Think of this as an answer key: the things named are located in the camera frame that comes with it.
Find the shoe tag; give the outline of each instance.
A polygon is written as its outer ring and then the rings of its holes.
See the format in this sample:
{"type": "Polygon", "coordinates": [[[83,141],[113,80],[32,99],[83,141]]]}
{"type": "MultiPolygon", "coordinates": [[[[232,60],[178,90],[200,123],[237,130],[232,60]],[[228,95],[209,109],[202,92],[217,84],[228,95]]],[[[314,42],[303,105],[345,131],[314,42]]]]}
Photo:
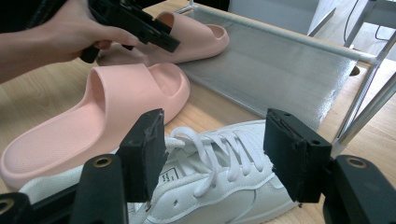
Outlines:
{"type": "Polygon", "coordinates": [[[169,181],[177,180],[179,175],[177,174],[177,168],[173,167],[168,169],[167,171],[160,174],[160,179],[158,180],[158,185],[162,185],[169,181]]]}

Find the metal frame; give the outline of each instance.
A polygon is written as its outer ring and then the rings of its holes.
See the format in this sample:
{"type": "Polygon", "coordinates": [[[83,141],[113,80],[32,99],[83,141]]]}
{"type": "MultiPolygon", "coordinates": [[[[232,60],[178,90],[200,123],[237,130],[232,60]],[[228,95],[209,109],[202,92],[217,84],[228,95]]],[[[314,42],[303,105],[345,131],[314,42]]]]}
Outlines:
{"type": "MultiPolygon", "coordinates": [[[[194,4],[193,0],[190,0],[188,6],[183,7],[177,10],[177,13],[183,13],[188,10],[194,9],[197,7],[194,4]]],[[[396,3],[390,2],[386,0],[368,0],[364,10],[362,11],[360,17],[358,18],[356,24],[354,25],[350,35],[348,36],[344,47],[349,47],[356,35],[358,34],[360,28],[365,22],[370,22],[374,24],[379,24],[383,26],[388,26],[391,28],[396,28],[396,21],[386,20],[389,16],[396,15],[396,3]]],[[[279,30],[269,29],[268,32],[272,32],[276,35],[285,35],[279,30]]],[[[308,45],[314,45],[320,49],[326,49],[328,51],[334,51],[336,49],[327,48],[326,46],[322,46],[318,43],[311,42],[307,39],[299,39],[299,41],[304,42],[308,45]]],[[[387,57],[389,51],[393,47],[396,42],[396,32],[390,38],[388,43],[377,56],[371,57],[367,54],[362,54],[360,61],[369,63],[371,68],[367,72],[366,77],[364,78],[354,101],[352,102],[349,110],[347,111],[346,117],[333,140],[333,151],[332,156],[336,156],[347,146],[347,144],[352,140],[352,138],[364,127],[364,125],[378,112],[378,110],[390,99],[390,97],[394,94],[396,89],[396,73],[392,76],[389,82],[382,88],[382,90],[375,96],[370,104],[366,106],[361,111],[361,114],[358,116],[358,112],[361,108],[361,104],[365,98],[367,91],[370,88],[370,85],[375,77],[375,74],[380,67],[381,63],[387,57]]]]}

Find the wooden table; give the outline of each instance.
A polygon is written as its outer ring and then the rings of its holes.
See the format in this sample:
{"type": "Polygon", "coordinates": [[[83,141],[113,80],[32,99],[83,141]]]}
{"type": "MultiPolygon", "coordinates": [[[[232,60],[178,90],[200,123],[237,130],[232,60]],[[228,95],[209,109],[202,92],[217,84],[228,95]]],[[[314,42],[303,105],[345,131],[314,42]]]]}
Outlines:
{"type": "MultiPolygon", "coordinates": [[[[163,10],[175,10],[186,1],[169,0],[148,8],[153,16],[163,10]]],[[[0,85],[0,152],[16,137],[41,122],[77,104],[85,91],[86,77],[91,67],[76,59],[70,63],[56,63],[31,71],[0,85]]],[[[332,141],[342,123],[353,96],[369,65],[358,63],[361,74],[350,77],[334,102],[318,133],[332,141]]],[[[379,69],[365,104],[374,96],[396,70],[396,62],[385,60],[379,69]]],[[[349,143],[344,154],[363,157],[378,166],[396,186],[396,97],[375,115],[349,143]]],[[[225,125],[258,119],[244,108],[235,105],[195,83],[191,83],[191,97],[180,113],[165,126],[166,133],[186,125],[197,132],[217,129],[225,125]]],[[[0,180],[0,193],[9,192],[0,180]]],[[[304,204],[270,223],[324,223],[322,203],[304,204]]]]}

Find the clamp jaw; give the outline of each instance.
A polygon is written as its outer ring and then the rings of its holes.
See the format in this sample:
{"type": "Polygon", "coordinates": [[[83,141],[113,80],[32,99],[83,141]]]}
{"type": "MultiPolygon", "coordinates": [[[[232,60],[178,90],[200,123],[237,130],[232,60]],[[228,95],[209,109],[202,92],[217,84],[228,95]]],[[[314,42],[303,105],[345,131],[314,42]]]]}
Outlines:
{"type": "Polygon", "coordinates": [[[325,197],[326,223],[396,223],[396,190],[371,162],[330,157],[332,145],[293,115],[269,109],[264,152],[293,201],[325,197]]]}
{"type": "MultiPolygon", "coordinates": [[[[94,18],[103,25],[116,26],[135,35],[140,42],[152,43],[169,52],[174,52],[179,41],[170,36],[171,27],[161,21],[153,20],[151,15],[128,0],[89,0],[89,9],[94,18]]],[[[93,63],[99,49],[89,47],[80,58],[86,63],[93,63]]]]}

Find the slide sandal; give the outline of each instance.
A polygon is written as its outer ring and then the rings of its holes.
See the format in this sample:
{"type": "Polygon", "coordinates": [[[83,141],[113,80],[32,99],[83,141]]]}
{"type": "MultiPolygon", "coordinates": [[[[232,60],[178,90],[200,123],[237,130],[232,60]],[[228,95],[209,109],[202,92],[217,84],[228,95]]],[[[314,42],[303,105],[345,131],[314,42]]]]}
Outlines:
{"type": "Polygon", "coordinates": [[[11,142],[0,175],[14,189],[116,149],[139,117],[163,108],[174,118],[190,96],[190,82],[172,63],[94,67],[82,100],[11,142]]]}
{"type": "Polygon", "coordinates": [[[218,25],[202,24],[176,12],[163,12],[157,20],[172,27],[170,35],[180,41],[175,52],[171,53],[156,45],[139,42],[132,50],[120,44],[101,50],[96,59],[99,65],[127,63],[184,63],[220,54],[228,46],[227,31],[218,25]]]}

